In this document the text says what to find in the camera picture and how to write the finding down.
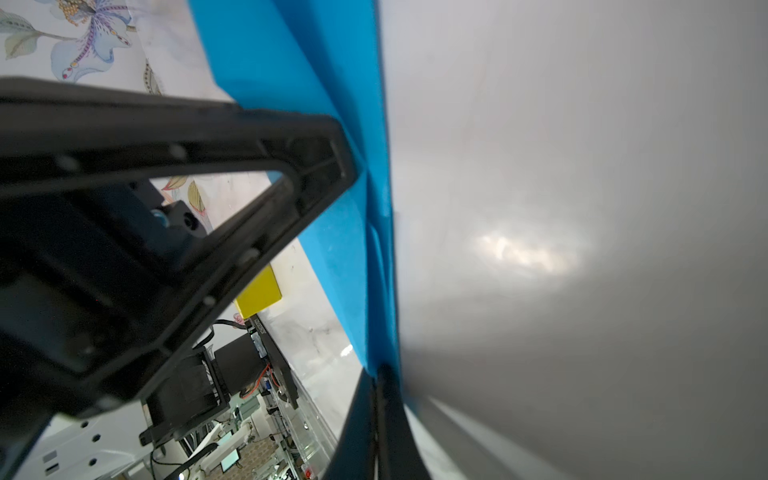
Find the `blue flower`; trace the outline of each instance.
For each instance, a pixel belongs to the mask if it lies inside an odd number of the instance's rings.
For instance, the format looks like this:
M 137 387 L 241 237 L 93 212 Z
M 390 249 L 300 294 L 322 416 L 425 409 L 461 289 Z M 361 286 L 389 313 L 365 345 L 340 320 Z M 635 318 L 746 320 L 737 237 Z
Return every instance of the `blue flower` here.
M 85 0 L 76 3 L 78 9 L 68 15 L 76 19 L 91 18 L 88 31 L 75 40 L 60 41 L 51 51 L 51 70 L 61 81 L 75 83 L 80 77 L 94 71 L 107 71 L 114 62 L 113 48 L 128 48 L 131 41 L 126 28 L 131 14 L 124 0 Z

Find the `folded blue paper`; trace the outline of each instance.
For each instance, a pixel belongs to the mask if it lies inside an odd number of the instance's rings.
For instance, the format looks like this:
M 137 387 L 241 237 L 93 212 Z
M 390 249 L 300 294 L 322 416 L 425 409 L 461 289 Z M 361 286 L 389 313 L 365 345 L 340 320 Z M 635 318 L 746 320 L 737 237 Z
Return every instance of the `folded blue paper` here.
M 370 1 L 190 0 L 217 83 L 244 108 L 340 120 L 359 179 L 299 236 L 360 362 L 399 371 L 389 155 Z

